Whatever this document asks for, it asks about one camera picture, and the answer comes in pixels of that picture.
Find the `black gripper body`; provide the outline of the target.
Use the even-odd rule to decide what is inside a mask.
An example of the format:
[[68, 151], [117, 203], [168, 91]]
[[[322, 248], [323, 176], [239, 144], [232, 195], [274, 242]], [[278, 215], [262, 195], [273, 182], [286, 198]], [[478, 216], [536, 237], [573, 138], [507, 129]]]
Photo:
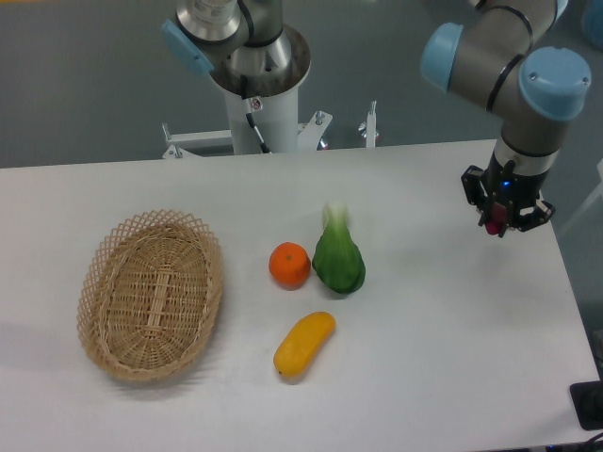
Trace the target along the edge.
[[513, 222], [508, 230], [526, 232], [548, 223], [554, 215], [554, 206], [541, 196], [547, 172], [521, 175], [518, 168], [513, 160], [501, 165], [492, 155], [486, 169], [471, 165], [461, 180], [467, 202], [475, 206], [480, 215], [485, 202], [511, 205]]

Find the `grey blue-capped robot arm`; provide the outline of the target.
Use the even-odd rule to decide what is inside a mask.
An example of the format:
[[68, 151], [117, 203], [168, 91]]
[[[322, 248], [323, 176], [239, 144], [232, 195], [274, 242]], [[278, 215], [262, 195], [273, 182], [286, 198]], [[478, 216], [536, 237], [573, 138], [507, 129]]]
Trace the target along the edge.
[[[467, 201], [489, 234], [526, 232], [554, 207], [541, 187], [580, 114], [591, 84], [575, 52], [538, 47], [563, 1], [478, 1], [478, 22], [440, 25], [421, 57], [422, 76], [500, 117], [489, 165], [462, 177]], [[298, 125], [298, 88], [310, 69], [304, 37], [279, 1], [182, 1], [162, 25], [171, 54], [222, 91], [236, 153], [313, 151], [323, 121]]]

